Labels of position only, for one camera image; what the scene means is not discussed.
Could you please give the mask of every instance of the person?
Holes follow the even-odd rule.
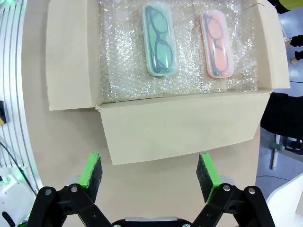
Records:
[[[298,36],[292,37],[292,39],[288,40],[285,43],[285,45],[286,45],[286,47],[289,47],[289,46],[294,46],[294,47],[303,46],[303,35],[298,35]],[[295,56],[295,58],[291,59],[291,61],[290,61],[292,64],[296,64],[296,63],[299,62],[299,60],[303,59],[303,51],[301,51],[301,52],[295,51],[294,56]]]
[[[303,96],[273,92],[263,113],[261,127],[273,134],[302,140],[302,110]]]
[[[302,0],[268,0],[277,10],[278,13],[286,13],[296,8],[303,7]]]

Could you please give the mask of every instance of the open box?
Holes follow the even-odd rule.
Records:
[[[282,29],[266,0],[255,15],[257,92],[159,97],[103,104],[98,1],[51,0],[46,70],[50,110],[100,106],[114,165],[201,152],[252,139],[274,88],[289,88]]]

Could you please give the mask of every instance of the bolt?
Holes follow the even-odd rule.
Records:
[[[256,193],[256,190],[254,188],[249,188],[248,191],[249,191],[250,194]]]
[[[50,195],[51,193],[52,193],[52,190],[46,189],[46,191],[45,191],[45,194],[46,194],[46,195]]]
[[[223,186],[224,191],[229,192],[231,188],[228,185]]]
[[[73,187],[71,188],[71,192],[76,192],[77,190],[78,190],[77,186],[73,186]]]

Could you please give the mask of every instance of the bubble wrap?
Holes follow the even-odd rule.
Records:
[[[256,91],[257,64],[249,1],[165,0],[177,43],[179,70],[154,77],[147,70],[142,8],[148,0],[101,0],[99,45],[103,102],[228,91]],[[214,79],[207,73],[199,15],[217,9],[227,20],[234,74]]]

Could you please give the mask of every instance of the blue-gray floor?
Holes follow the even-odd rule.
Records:
[[[287,38],[296,35],[303,35],[303,8],[299,8],[281,14],[280,21]],[[302,51],[302,47],[289,47],[287,49],[287,59],[290,78],[290,89],[275,89],[274,92],[287,93],[291,96],[303,96],[303,60],[296,65],[292,65],[290,60],[294,58],[295,51]],[[272,144],[276,135],[261,129],[260,152],[256,186],[260,187],[264,197],[267,199],[273,190],[292,180],[303,173],[303,163],[278,154],[277,166],[275,170],[270,170],[270,159],[272,154]]]

